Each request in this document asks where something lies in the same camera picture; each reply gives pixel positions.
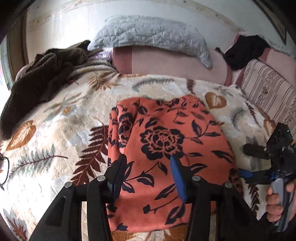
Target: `brown blanket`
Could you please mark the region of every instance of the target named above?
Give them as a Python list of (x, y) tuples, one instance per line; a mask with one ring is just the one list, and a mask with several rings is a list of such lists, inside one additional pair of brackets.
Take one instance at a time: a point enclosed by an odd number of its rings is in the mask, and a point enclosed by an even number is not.
[(35, 60), (17, 75), (0, 117), (0, 139), (11, 137), (13, 127), (42, 102), (48, 102), (67, 82), (75, 65), (87, 61), (86, 40), (67, 49), (49, 49), (37, 54)]

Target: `black cloth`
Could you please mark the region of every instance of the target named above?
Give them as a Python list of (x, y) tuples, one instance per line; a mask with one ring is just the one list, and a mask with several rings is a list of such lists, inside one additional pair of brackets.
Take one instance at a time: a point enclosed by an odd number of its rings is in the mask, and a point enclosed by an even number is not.
[(232, 70), (245, 67), (252, 59), (260, 57), (265, 48), (270, 48), (268, 43), (258, 35), (240, 35), (236, 43), (223, 55), (226, 63)]
[(38, 104), (50, 101), (68, 82), (75, 65), (87, 61), (86, 40), (74, 48), (49, 49), (22, 69), (0, 117), (0, 139), (11, 137), (14, 126)]

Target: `metal bolt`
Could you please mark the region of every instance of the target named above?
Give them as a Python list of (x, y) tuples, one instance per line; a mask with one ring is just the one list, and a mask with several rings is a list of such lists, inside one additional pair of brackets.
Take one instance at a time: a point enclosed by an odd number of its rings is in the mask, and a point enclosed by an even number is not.
[(225, 186), (226, 186), (227, 188), (232, 188), (232, 187), (233, 187), (232, 183), (230, 183), (230, 182), (226, 182), (226, 183), (225, 183)]
[(65, 188), (70, 188), (72, 186), (72, 182), (66, 182), (64, 187)]
[(198, 175), (194, 175), (194, 176), (192, 177), (192, 180), (198, 182), (198, 181), (200, 181), (200, 176), (198, 176)]
[(97, 177), (97, 180), (98, 180), (99, 182), (105, 181), (105, 179), (106, 179), (105, 176), (98, 176), (98, 177)]

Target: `gray quilt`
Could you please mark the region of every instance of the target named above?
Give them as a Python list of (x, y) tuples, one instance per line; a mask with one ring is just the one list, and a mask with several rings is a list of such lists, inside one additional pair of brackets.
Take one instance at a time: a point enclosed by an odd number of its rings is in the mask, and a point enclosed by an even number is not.
[(204, 37), (195, 27), (163, 18), (138, 15), (113, 16), (106, 20), (88, 50), (131, 45), (153, 46), (197, 57), (212, 67)]

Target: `striped fabric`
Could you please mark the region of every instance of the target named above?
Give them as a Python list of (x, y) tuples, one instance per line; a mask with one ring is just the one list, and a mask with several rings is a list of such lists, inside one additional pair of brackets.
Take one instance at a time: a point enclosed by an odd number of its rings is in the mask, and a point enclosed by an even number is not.
[(275, 123), (289, 126), (296, 134), (296, 90), (271, 67), (256, 59), (244, 71), (241, 89), (250, 101)]

